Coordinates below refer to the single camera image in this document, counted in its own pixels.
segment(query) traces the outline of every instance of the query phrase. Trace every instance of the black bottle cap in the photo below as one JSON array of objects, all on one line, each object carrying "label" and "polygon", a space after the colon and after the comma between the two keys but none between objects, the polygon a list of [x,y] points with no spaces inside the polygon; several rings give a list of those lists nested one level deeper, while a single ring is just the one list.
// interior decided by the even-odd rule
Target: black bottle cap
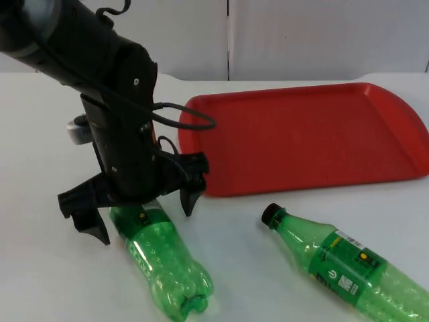
[{"label": "black bottle cap", "polygon": [[283,208],[280,207],[278,204],[276,203],[272,203],[271,205],[269,205],[267,207],[267,209],[263,212],[262,214],[262,222],[264,224],[266,224],[270,229],[273,228],[273,219],[275,218],[275,216],[278,214],[278,212],[280,210],[282,210]]}]

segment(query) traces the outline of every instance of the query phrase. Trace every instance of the plastic tray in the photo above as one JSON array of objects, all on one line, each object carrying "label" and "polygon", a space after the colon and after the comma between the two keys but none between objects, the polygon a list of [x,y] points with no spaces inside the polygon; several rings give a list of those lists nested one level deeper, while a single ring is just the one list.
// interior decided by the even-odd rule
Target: plastic tray
[{"label": "plastic tray", "polygon": [[[366,84],[198,96],[188,107],[218,121],[179,131],[183,153],[204,151],[206,193],[235,196],[387,182],[429,174],[429,135],[393,93]],[[182,114],[182,122],[197,119]]]}]

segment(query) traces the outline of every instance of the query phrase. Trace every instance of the white table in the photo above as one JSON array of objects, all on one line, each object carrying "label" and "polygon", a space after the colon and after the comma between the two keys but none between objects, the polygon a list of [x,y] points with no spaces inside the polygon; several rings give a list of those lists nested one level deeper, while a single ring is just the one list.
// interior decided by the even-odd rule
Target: white table
[{"label": "white table", "polygon": [[[405,99],[429,127],[429,74],[370,74]],[[335,82],[189,83],[160,75],[156,101]],[[78,93],[41,74],[0,74],[0,321],[168,321],[152,303],[105,211],[112,245],[64,220],[56,195],[96,174],[90,146],[65,125],[82,113]],[[163,115],[177,119],[176,111]],[[157,134],[177,141],[175,129]],[[185,218],[177,193],[161,198],[215,293],[189,321],[360,321],[348,306],[296,273],[260,224],[277,202],[332,223],[429,289],[429,178],[388,184],[199,200]]]}]

